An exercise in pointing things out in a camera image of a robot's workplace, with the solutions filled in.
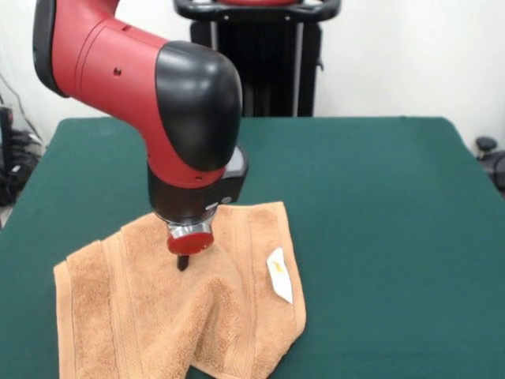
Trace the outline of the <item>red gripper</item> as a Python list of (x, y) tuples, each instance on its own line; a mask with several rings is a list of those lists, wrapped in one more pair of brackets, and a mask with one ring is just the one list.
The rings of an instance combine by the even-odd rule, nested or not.
[(196, 232), (175, 238), (170, 235), (167, 239), (169, 251), (177, 256), (176, 267), (179, 272), (184, 272), (189, 267), (190, 255), (206, 250), (214, 242), (212, 233)]

